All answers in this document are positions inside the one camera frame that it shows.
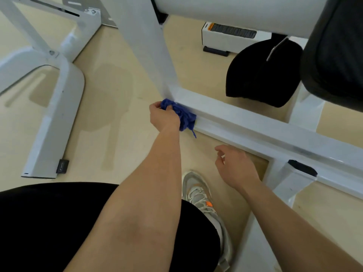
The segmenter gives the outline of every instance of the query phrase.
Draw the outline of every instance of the sneaker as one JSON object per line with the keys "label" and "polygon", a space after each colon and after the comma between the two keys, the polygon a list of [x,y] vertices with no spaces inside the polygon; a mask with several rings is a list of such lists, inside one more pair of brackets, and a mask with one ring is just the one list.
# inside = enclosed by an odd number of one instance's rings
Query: sneaker
{"label": "sneaker", "polygon": [[213,208],[211,191],[200,174],[193,171],[183,174],[181,197],[197,207],[216,227],[221,240],[221,256],[218,264],[223,271],[227,271],[232,260],[232,242],[222,219]]}

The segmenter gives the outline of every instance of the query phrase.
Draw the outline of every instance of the floor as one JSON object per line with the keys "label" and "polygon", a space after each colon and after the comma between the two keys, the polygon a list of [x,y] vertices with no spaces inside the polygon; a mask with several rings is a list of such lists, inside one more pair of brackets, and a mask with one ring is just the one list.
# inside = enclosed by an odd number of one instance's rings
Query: floor
{"label": "floor", "polygon": [[[71,30],[72,21],[20,6],[52,47]],[[0,14],[0,59],[25,39]],[[204,22],[171,17],[164,34],[184,88],[284,121],[288,104],[277,109],[225,96],[225,74],[233,55],[202,52]],[[68,172],[55,181],[122,182],[147,155],[157,131],[149,123],[148,105],[161,96],[115,28],[101,27],[75,61],[86,79],[83,98],[68,142]],[[35,70],[0,97],[0,190],[47,180],[20,174],[52,95],[58,71]],[[363,147],[363,114],[326,103],[317,132]],[[237,248],[249,215],[244,199],[228,187],[214,166],[214,146],[221,142],[197,133],[181,133],[182,169],[207,179],[215,207]],[[268,162],[251,155],[263,177]],[[327,237],[363,263],[363,201],[314,183],[296,198],[294,209]]]}

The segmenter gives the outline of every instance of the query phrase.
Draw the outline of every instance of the blue cloth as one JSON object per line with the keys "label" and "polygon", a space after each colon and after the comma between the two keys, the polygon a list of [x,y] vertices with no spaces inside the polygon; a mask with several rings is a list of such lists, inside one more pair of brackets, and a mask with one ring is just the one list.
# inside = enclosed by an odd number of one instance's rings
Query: blue cloth
{"label": "blue cloth", "polygon": [[181,132],[181,131],[184,131],[186,128],[188,128],[189,130],[191,130],[193,132],[194,137],[197,138],[197,136],[195,135],[195,132],[193,131],[195,119],[197,118],[197,115],[188,111],[188,109],[186,107],[183,107],[182,105],[175,103],[174,101],[171,101],[167,98],[161,102],[161,109],[165,110],[166,107],[168,107],[169,105],[172,105],[174,112],[177,115],[179,115],[179,118],[180,118],[179,131]]}

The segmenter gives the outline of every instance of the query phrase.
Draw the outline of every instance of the black cushion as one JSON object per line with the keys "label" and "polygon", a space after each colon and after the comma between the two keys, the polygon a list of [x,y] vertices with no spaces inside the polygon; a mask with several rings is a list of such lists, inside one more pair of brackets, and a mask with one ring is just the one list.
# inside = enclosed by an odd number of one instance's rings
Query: black cushion
{"label": "black cushion", "polygon": [[363,111],[363,0],[328,0],[301,59],[312,94]]}
{"label": "black cushion", "polygon": [[285,36],[255,43],[242,50],[229,66],[226,95],[243,97],[282,107],[300,83],[302,48],[293,41],[285,41],[266,61],[273,47]]}

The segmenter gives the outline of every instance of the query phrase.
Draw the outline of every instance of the shoelace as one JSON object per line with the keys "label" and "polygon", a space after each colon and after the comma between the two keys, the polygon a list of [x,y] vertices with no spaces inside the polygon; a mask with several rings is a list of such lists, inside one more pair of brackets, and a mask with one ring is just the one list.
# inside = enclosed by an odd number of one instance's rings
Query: shoelace
{"label": "shoelace", "polygon": [[[192,202],[193,198],[195,198],[198,195],[202,195],[203,197],[200,200],[198,200],[197,202]],[[196,206],[199,203],[203,204],[203,206],[198,207],[198,209],[200,211],[202,211],[203,213],[216,213],[216,211],[214,210],[213,207],[206,205],[206,202],[208,201],[207,199],[208,198],[206,196],[206,193],[204,192],[204,189],[201,187],[197,187],[197,186],[193,187],[192,189],[190,189],[190,192],[187,194],[187,201],[190,202],[191,204],[193,204],[194,206]]]}

